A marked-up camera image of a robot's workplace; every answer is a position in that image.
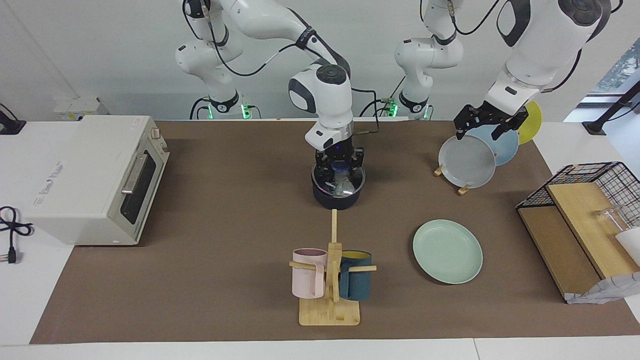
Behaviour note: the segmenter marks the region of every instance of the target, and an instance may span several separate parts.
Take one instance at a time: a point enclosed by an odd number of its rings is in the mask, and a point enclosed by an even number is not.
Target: oven door
[[[127,234],[127,238],[125,242],[114,241],[114,245],[138,243],[164,170],[164,160],[148,138],[141,139],[130,168],[109,214],[116,225]]]

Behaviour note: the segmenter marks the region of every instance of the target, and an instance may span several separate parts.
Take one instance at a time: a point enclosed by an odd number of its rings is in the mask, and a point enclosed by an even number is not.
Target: white toaster oven
[[[24,218],[67,244],[137,244],[168,158],[151,117],[87,115]]]

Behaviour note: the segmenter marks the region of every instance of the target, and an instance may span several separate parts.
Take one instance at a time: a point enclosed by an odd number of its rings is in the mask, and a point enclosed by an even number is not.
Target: mug handle
[[[324,291],[324,266],[322,264],[316,265],[316,284],[312,290],[311,295],[316,296]]]
[[[349,268],[350,264],[342,264],[340,267],[339,291],[340,297],[349,299]]]

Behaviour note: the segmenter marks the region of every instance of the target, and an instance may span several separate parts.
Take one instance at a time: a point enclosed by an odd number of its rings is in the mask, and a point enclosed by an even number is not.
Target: pink mug
[[[324,268],[326,251],[322,249],[293,250],[293,261],[315,265],[315,270],[293,267],[291,292],[301,299],[319,299],[324,296]]]

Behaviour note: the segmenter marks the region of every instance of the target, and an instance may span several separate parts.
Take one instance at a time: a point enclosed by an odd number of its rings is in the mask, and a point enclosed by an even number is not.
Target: black wire rack
[[[516,207],[555,206],[548,185],[596,183],[612,205],[626,206],[623,214],[628,225],[640,226],[640,181],[619,161],[567,165]]]

